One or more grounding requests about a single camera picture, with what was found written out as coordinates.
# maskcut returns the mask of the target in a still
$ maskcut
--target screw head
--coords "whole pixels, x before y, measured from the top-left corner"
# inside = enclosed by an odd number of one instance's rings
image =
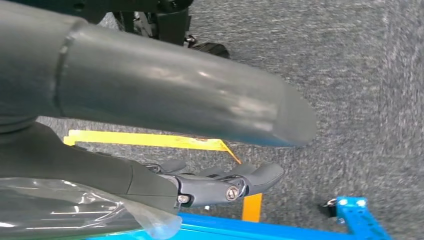
[[[239,197],[239,189],[235,186],[230,186],[225,194],[228,201],[234,201]]]
[[[367,205],[367,202],[366,202],[365,200],[358,200],[358,201],[356,202],[356,204],[357,204],[359,207],[365,207],[365,205]]]
[[[348,204],[348,200],[346,200],[346,199],[341,199],[340,201],[338,201],[338,204],[340,204],[340,205],[344,206],[344,205]]]
[[[190,197],[186,195],[179,195],[177,200],[180,204],[186,204],[190,201]]]

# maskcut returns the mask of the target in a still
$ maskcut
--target robotic hand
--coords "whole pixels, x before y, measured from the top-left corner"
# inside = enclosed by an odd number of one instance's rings
[[[86,210],[87,215],[58,220],[51,208],[73,209],[75,202],[49,201],[48,194],[16,195],[15,190],[43,189],[40,182],[87,186],[174,214],[179,205],[227,203],[263,192],[282,175],[275,164],[256,170],[240,165],[228,173],[208,169],[197,175],[171,174],[168,170],[176,168],[64,145],[53,130],[36,122],[38,116],[265,146],[300,146],[316,134],[314,113],[294,88],[277,76],[221,57],[2,0],[0,33],[0,182],[35,180],[30,187],[0,185],[0,214],[6,213],[0,219],[12,219],[7,231],[0,231],[1,238],[57,239],[137,228],[127,221],[63,227],[85,223],[90,214],[105,219],[96,214],[108,211]],[[18,224],[13,224],[15,217]]]
[[[143,165],[173,182],[178,188],[177,206],[188,208],[225,204],[242,197],[263,193],[283,176],[283,169],[275,163],[262,165],[259,168],[243,163],[230,172],[211,167],[198,174],[172,174],[185,168],[183,161],[172,160],[162,165],[155,163]]]

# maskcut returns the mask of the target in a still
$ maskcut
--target clear plastic bag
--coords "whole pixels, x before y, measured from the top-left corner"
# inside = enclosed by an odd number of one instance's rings
[[[84,239],[143,228],[153,239],[174,236],[174,214],[59,179],[0,178],[0,239]]]

